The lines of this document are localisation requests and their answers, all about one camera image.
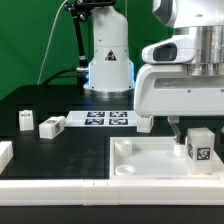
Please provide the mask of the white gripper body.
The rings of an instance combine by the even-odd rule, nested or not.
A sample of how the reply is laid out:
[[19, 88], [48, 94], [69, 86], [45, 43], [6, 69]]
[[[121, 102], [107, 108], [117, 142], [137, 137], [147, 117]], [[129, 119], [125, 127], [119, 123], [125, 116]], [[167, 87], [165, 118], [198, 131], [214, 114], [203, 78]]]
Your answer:
[[140, 116], [223, 116], [224, 77], [188, 76], [184, 65], [144, 65], [134, 110]]

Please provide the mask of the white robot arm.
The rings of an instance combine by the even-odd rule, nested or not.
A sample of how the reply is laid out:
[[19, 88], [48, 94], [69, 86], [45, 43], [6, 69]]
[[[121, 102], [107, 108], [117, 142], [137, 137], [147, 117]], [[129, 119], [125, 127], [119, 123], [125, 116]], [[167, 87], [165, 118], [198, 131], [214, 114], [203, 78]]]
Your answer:
[[224, 116], [224, 0], [140, 0], [130, 23], [93, 10], [85, 90], [134, 90], [142, 116]]

